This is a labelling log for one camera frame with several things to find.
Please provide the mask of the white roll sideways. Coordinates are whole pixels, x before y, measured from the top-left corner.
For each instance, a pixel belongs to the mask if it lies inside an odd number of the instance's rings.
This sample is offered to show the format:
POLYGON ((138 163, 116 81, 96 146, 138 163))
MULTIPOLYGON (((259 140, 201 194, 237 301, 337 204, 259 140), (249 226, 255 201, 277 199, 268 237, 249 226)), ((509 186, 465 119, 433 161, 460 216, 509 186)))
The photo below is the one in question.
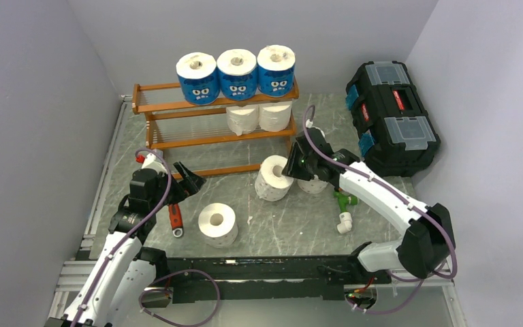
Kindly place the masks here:
POLYGON ((259 105, 259 127, 265 131, 277 132, 289 125, 293 102, 277 102, 259 105))

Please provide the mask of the orange wooden two-tier shelf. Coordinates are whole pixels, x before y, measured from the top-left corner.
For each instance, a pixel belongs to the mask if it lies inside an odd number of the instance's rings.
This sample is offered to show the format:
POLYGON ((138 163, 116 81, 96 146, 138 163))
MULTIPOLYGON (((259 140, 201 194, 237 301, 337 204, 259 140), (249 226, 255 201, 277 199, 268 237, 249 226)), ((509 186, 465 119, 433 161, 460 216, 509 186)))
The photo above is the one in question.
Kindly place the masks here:
POLYGON ((292 138, 297 134, 293 115, 288 118, 284 130, 264 131, 256 129, 250 134, 241 136, 230 131, 227 121, 222 115, 226 113, 226 108, 230 106, 276 104, 298 99, 300 91, 296 81, 293 89, 282 97, 257 94, 251 99, 241 102, 220 97, 209 105, 195 105, 185 100, 166 102, 162 94, 165 91, 179 88, 180 83, 178 82, 134 85, 131 106, 134 114, 145 116, 146 147, 166 151, 186 146, 282 138, 285 141, 286 150, 290 150, 292 138), (161 96, 151 95, 155 92, 161 94, 161 96))

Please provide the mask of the blue roll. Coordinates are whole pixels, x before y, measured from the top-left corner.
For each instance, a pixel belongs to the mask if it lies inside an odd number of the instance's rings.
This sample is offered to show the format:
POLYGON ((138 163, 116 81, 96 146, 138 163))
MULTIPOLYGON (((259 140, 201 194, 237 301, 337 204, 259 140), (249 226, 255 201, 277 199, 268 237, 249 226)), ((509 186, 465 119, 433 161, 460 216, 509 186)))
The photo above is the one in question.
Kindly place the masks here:
POLYGON ((217 59, 222 94, 234 101, 252 98, 257 91, 257 58, 246 49, 230 49, 217 59))
POLYGON ((294 85, 296 56, 294 51, 283 45, 269 45, 257 55, 258 89, 270 97, 282 97, 294 85))
POLYGON ((182 56, 176 63, 176 74, 185 100, 190 104, 213 103, 220 94, 216 59, 203 52, 182 56))

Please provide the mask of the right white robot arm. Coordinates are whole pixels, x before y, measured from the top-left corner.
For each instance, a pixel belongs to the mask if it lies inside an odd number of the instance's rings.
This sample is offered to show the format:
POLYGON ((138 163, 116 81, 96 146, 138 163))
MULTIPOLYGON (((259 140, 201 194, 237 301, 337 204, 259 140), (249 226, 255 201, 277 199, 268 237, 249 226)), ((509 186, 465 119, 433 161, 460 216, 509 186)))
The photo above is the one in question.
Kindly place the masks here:
POLYGON ((316 178, 356 196, 397 230, 398 240, 366 242, 351 254, 348 273, 355 282, 363 283, 378 271, 400 268, 425 279, 447 258, 457 263, 454 232, 445 206, 429 206, 408 196, 347 149, 333 151, 317 128, 296 137, 283 174, 300 181, 316 178))

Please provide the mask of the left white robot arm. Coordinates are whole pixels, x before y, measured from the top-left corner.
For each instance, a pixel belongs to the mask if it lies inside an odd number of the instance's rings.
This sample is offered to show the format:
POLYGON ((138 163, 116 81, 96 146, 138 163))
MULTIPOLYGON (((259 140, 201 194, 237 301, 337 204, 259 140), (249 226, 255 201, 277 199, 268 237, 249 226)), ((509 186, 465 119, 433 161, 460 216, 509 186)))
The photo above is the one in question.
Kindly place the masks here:
POLYGON ((179 203, 195 195, 205 178, 182 163, 174 163, 180 179, 170 178, 160 163, 144 164, 133 172, 129 193, 119 202, 103 250, 74 301, 60 318, 46 326, 116 326, 118 315, 145 287, 163 284, 169 268, 164 250, 145 241, 157 223, 159 203, 169 208, 174 227, 182 223, 179 203))

